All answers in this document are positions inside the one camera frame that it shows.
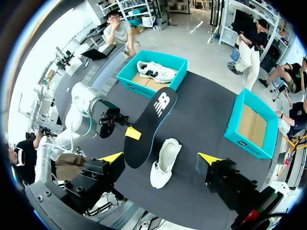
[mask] man in black shirt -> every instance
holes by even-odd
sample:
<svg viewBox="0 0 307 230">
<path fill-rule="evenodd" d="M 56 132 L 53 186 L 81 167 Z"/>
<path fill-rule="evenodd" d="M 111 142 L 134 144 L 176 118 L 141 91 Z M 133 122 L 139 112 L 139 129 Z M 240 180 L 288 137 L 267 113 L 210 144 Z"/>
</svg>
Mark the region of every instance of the man in black shirt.
<svg viewBox="0 0 307 230">
<path fill-rule="evenodd" d="M 304 58 L 302 65 L 294 63 L 292 65 L 285 64 L 277 67 L 270 75 L 269 79 L 259 81 L 265 86 L 268 87 L 269 83 L 275 80 L 278 76 L 283 78 L 286 81 L 287 85 L 291 89 L 292 93 L 297 93 L 304 91 L 307 86 L 307 59 Z"/>
<path fill-rule="evenodd" d="M 260 54 L 267 40 L 269 24 L 264 19 L 259 19 L 256 23 L 234 22 L 232 23 L 233 30 L 238 33 L 242 39 L 239 45 L 240 60 L 229 62 L 228 68 L 237 75 L 242 75 L 242 72 L 249 69 L 245 88 L 251 90 L 260 70 Z"/>
<path fill-rule="evenodd" d="M 36 149 L 42 136 L 39 131 L 34 141 L 21 141 L 15 149 L 8 147 L 16 177 L 28 185 L 35 181 Z M 86 160 L 75 154 L 63 153 L 56 162 L 51 160 L 51 172 L 59 180 L 71 180 L 80 173 Z"/>
<path fill-rule="evenodd" d="M 287 90 L 284 91 L 284 94 L 291 109 L 289 112 L 285 108 L 282 108 L 281 111 L 276 111 L 276 114 L 280 118 L 279 129 L 284 135 L 286 134 L 288 137 L 293 137 L 306 127 L 307 98 L 305 98 L 304 102 L 293 103 L 289 98 Z"/>
</svg>

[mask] black t-shirt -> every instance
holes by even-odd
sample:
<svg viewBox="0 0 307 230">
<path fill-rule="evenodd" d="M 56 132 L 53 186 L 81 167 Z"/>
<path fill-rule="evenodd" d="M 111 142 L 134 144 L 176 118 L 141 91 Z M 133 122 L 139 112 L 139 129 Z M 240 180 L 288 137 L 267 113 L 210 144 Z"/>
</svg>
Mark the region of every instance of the black t-shirt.
<svg viewBox="0 0 307 230">
<path fill-rule="evenodd" d="M 294 63 L 292 64 L 292 69 L 285 69 L 285 71 L 287 73 L 289 73 L 289 75 L 291 76 L 291 78 L 293 79 L 294 83 L 296 84 L 296 91 L 295 92 L 301 92 L 302 91 L 302 84 L 301 84 L 301 74 L 299 69 L 302 66 L 298 63 Z M 307 73 L 304 71 L 304 85 L 305 87 L 307 86 Z"/>
<path fill-rule="evenodd" d="M 24 140 L 19 142 L 15 149 L 17 153 L 18 148 L 24 151 L 24 166 L 13 165 L 14 170 L 26 184 L 33 184 L 35 181 L 35 165 L 37 159 L 33 140 Z M 51 167 L 52 173 L 56 175 L 54 161 L 51 161 Z"/>
<path fill-rule="evenodd" d="M 287 134 L 289 137 L 293 137 L 296 133 L 305 128 L 307 124 L 307 114 L 303 108 L 303 102 L 297 102 L 293 104 L 293 108 L 289 111 L 289 116 L 294 120 L 294 126 L 290 127 L 290 131 Z"/>
<path fill-rule="evenodd" d="M 249 48 L 255 46 L 255 51 L 259 51 L 260 49 L 257 48 L 258 46 L 264 46 L 265 41 L 267 40 L 266 33 L 258 33 L 256 23 L 253 22 L 234 22 L 231 24 L 233 30 L 238 33 L 238 35 L 243 34 L 246 38 L 248 38 L 252 44 L 246 44 Z"/>
</svg>

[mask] shoe insole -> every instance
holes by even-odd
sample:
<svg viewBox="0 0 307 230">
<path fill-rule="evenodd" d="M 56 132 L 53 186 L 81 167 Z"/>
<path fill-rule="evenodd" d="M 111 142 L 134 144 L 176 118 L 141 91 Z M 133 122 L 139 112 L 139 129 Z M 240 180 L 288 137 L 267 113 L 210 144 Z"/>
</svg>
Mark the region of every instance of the shoe insole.
<svg viewBox="0 0 307 230">
<path fill-rule="evenodd" d="M 160 164 L 160 169 L 165 172 L 167 172 L 167 168 L 169 165 L 171 165 L 175 160 L 178 155 L 178 148 L 176 145 L 173 143 L 169 143 L 165 146 L 163 149 L 163 153 L 161 155 L 161 164 Z"/>
<path fill-rule="evenodd" d="M 152 151 L 154 136 L 177 101 L 176 92 L 164 87 L 149 101 L 144 112 L 132 126 L 141 133 L 139 140 L 126 137 L 124 156 L 131 168 L 138 168 L 148 159 Z"/>
</svg>

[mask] new balance logo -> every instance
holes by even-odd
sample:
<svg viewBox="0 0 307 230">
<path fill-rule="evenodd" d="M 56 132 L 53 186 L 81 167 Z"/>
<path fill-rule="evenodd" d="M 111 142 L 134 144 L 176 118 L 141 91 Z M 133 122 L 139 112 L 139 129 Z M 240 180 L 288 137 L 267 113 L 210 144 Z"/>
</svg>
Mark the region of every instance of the new balance logo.
<svg viewBox="0 0 307 230">
<path fill-rule="evenodd" d="M 161 116 L 162 110 L 165 110 L 169 103 L 169 97 L 165 92 L 161 93 L 158 98 L 158 101 L 154 103 L 154 108 L 157 111 L 158 117 Z"/>
<path fill-rule="evenodd" d="M 149 71 L 146 72 L 146 75 L 156 77 L 156 76 L 158 76 L 158 72 L 154 73 L 152 70 L 149 70 Z"/>
</svg>

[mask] white shoe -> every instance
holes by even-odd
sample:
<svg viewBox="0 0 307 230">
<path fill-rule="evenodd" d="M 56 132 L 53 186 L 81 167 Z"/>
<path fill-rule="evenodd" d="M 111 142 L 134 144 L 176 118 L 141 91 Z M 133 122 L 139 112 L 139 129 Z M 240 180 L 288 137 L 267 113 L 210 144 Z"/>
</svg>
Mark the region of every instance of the white shoe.
<svg viewBox="0 0 307 230">
<path fill-rule="evenodd" d="M 153 61 L 138 61 L 137 67 L 141 78 L 152 78 L 157 83 L 169 83 L 176 75 L 176 72 L 172 69 L 161 66 Z"/>
<path fill-rule="evenodd" d="M 150 182 L 154 188 L 162 188 L 172 176 L 172 168 L 181 145 L 176 139 L 166 139 L 159 153 L 159 162 L 155 161 L 150 172 Z"/>
</svg>

